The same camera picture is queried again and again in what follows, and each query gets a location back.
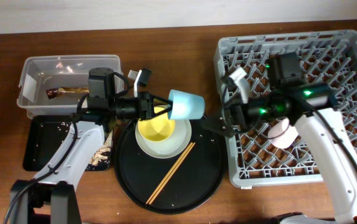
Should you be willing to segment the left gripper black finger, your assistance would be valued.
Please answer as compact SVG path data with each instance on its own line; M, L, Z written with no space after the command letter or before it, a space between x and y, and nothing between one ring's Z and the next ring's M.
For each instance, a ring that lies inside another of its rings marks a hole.
M158 96L152 96L153 103L157 105L172 105L173 102L171 100L167 100Z
M166 110L161 110L161 111L155 111L152 119L169 119L169 113L170 111Z

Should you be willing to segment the blue plastic cup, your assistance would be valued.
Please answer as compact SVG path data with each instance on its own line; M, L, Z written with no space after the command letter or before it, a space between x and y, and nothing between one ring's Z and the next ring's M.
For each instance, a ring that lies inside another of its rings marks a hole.
M173 102L168 118L172 120L201 119L205 112L204 98L199 95L171 90L169 101Z

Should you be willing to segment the yellow bowl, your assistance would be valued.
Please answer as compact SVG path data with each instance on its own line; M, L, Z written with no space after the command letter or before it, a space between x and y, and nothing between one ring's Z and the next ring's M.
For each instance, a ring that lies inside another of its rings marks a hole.
M147 119L138 122L138 130L143 138L151 142L168 139L174 132L175 121L170 119Z

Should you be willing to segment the pale green plate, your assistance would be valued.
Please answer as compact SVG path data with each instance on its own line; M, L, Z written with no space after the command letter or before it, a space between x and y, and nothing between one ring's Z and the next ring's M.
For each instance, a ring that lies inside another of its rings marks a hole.
M157 159L168 159L177 156L185 150L192 135L191 123L189 120L176 120L175 128L168 139L160 142L152 142L145 139L135 127L135 137L139 147L147 155Z

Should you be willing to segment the pink plastic cup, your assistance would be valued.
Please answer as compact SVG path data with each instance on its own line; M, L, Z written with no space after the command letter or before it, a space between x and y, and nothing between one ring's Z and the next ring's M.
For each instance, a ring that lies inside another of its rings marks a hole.
M297 136L297 129L290 124L288 118L285 118L269 130L267 139L271 140L273 146L286 149L292 145Z

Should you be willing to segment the food scraps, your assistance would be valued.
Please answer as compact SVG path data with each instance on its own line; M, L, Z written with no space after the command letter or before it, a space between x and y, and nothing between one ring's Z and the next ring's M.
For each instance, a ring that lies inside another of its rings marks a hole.
M104 171L110 167L113 147L113 133L110 132L103 145L96 151L86 167L86 171Z

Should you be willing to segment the brown gold snack wrapper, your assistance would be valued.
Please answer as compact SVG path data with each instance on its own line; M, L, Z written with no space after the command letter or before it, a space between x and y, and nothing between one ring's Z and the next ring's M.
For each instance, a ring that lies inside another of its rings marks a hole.
M89 93L89 89L87 87L58 87L48 89L45 92L48 99L52 100L56 97L68 93Z

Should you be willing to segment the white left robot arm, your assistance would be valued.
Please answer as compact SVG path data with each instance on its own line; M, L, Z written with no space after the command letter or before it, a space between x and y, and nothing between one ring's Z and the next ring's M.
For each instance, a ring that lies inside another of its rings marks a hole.
M140 92L135 98L103 98L84 95L64 142L50 161L32 180L17 180L11 188L5 223L81 223L75 194L90 159L111 135L110 126L116 119L151 119L159 116L154 103L173 102L150 93Z

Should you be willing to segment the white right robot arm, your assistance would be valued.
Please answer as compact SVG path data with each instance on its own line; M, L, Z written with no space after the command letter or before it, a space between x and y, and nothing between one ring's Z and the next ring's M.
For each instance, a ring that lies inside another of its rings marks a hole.
M231 138L281 118L289 120L311 152L328 187L335 221L357 223L357 154L327 84L284 86L245 103L233 100L201 125Z

